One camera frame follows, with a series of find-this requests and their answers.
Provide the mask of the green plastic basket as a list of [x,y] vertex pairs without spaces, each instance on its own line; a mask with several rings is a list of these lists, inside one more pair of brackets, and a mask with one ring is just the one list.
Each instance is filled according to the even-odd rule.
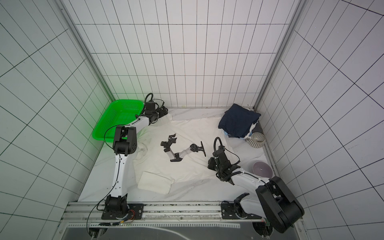
[[117,125],[127,125],[136,120],[144,108],[140,100],[117,100],[112,102],[95,126],[92,137],[97,141],[112,143]]

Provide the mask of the white t shirt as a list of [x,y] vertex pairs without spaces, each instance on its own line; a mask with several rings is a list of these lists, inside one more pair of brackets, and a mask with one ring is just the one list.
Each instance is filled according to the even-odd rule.
[[[140,190],[166,195],[172,184],[204,179],[214,179],[216,173],[208,169],[208,160],[214,147],[222,143],[232,164],[251,172],[255,161],[262,156],[262,149],[251,147],[245,140],[230,138],[218,125],[221,118],[201,118],[175,121],[163,117],[138,133],[137,157],[133,160],[136,182]],[[171,145],[173,153],[180,153],[192,144],[204,146],[204,152],[187,154],[180,162],[171,162],[161,142],[170,135],[176,136]]]

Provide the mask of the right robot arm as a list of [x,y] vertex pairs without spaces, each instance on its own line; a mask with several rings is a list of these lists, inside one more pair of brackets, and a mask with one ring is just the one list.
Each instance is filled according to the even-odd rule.
[[279,177],[266,179],[251,174],[228,159],[224,146],[214,149],[208,168],[222,182],[245,189],[233,201],[221,203],[222,218],[226,220],[255,220],[254,229],[266,235],[276,230],[284,233],[305,214],[297,198]]

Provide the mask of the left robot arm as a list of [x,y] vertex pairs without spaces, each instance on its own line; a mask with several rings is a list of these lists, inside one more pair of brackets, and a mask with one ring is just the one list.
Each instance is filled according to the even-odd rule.
[[154,99],[144,103],[144,109],[135,120],[129,124],[119,124],[115,128],[112,149],[115,154],[115,172],[112,189],[106,196],[105,212],[111,213],[117,219],[129,214],[127,193],[124,175],[128,170],[130,161],[135,158],[138,147],[137,133],[143,128],[154,124],[157,120],[168,114],[163,100]]

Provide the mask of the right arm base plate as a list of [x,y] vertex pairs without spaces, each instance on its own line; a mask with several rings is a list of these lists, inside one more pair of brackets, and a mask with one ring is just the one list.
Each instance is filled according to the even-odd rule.
[[222,219],[224,220],[259,220],[262,217],[247,214],[240,204],[223,201],[220,204]]

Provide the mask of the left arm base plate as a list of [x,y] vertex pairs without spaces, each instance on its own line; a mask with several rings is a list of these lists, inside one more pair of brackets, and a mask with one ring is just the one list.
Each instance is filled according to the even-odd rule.
[[144,204],[126,204],[121,207],[110,207],[106,206],[103,210],[102,220],[111,221],[130,221],[130,220],[141,220],[144,212]]

